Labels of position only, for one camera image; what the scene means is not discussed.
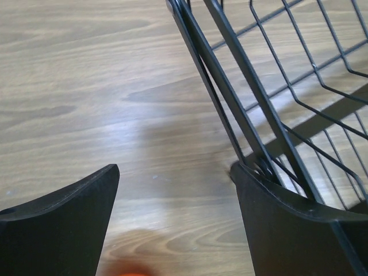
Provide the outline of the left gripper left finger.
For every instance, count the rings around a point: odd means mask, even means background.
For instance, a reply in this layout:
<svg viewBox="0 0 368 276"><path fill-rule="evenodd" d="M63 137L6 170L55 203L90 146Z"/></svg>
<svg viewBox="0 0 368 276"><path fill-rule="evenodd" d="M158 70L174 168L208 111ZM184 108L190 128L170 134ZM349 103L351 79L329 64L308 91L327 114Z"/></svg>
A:
<svg viewBox="0 0 368 276"><path fill-rule="evenodd" d="M109 164L1 211L1 275L95 275L120 172Z"/></svg>

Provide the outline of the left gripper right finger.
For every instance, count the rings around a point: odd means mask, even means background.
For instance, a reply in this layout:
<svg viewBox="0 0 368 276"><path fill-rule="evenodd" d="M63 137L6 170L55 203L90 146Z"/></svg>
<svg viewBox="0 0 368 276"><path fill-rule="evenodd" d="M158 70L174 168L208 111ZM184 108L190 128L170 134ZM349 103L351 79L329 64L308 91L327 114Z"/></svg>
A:
<svg viewBox="0 0 368 276"><path fill-rule="evenodd" d="M256 275L366 275L367 204L340 210L234 163L230 175Z"/></svg>

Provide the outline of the black wire dish rack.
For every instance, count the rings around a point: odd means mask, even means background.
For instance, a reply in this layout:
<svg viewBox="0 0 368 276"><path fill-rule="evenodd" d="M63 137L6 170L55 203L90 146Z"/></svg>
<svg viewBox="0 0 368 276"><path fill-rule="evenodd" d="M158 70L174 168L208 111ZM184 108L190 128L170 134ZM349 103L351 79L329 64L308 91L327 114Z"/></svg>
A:
<svg viewBox="0 0 368 276"><path fill-rule="evenodd" d="M367 2L167 1L254 173L367 212Z"/></svg>

